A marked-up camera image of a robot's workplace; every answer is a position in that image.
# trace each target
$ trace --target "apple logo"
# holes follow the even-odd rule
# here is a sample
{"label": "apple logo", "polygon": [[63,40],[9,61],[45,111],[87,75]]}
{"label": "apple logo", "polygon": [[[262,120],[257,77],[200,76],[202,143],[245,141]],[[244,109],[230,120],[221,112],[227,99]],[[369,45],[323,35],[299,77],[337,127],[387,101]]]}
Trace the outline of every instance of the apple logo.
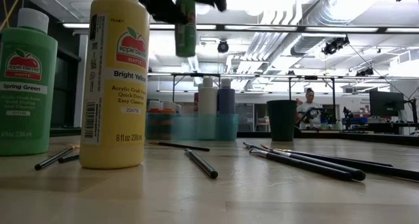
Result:
{"label": "apple logo", "polygon": [[41,62],[30,52],[15,50],[7,60],[5,77],[41,80]]}
{"label": "apple logo", "polygon": [[147,45],[145,39],[133,28],[127,28],[118,40],[117,61],[147,67]]}

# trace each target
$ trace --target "workshop room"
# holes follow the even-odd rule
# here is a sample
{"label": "workshop room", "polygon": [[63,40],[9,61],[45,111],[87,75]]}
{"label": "workshop room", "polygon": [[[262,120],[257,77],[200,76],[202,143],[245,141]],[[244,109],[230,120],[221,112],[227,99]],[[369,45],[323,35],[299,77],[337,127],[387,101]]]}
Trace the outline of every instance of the workshop room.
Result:
{"label": "workshop room", "polygon": [[418,223],[419,0],[0,0],[0,224]]}

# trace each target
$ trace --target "yellow paint bottle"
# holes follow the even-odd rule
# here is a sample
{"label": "yellow paint bottle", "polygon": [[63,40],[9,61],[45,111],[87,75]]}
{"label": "yellow paint bottle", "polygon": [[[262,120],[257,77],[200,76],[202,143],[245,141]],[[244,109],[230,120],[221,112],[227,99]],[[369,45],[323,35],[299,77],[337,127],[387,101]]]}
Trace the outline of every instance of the yellow paint bottle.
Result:
{"label": "yellow paint bottle", "polygon": [[80,164],[113,169],[143,161],[149,14],[138,0],[94,0],[84,84]]}

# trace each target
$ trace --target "table surface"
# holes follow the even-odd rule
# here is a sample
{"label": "table surface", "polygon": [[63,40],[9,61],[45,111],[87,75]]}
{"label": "table surface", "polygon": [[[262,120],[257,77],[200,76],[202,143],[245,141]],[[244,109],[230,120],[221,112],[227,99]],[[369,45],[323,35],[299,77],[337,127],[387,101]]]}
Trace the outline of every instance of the table surface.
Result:
{"label": "table surface", "polygon": [[[82,169],[77,161],[36,172],[48,155],[0,157],[0,223],[418,223],[419,183],[367,174],[331,179],[248,154],[236,142],[184,141],[219,173],[209,179],[180,149],[146,145],[141,166]],[[392,163],[419,170],[415,147],[299,139],[253,144]],[[49,155],[78,143],[52,138]]]}

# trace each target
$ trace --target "green paint bottle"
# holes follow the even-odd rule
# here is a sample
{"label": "green paint bottle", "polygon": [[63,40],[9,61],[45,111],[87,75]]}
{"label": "green paint bottle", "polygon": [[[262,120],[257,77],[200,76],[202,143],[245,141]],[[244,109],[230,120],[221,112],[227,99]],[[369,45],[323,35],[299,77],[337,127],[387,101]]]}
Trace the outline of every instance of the green paint bottle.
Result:
{"label": "green paint bottle", "polygon": [[176,55],[178,57],[195,56],[196,47],[196,16],[194,0],[177,0],[182,13],[188,17],[188,24],[175,25]]}
{"label": "green paint bottle", "polygon": [[47,15],[20,9],[0,40],[0,155],[48,151],[58,43]]}

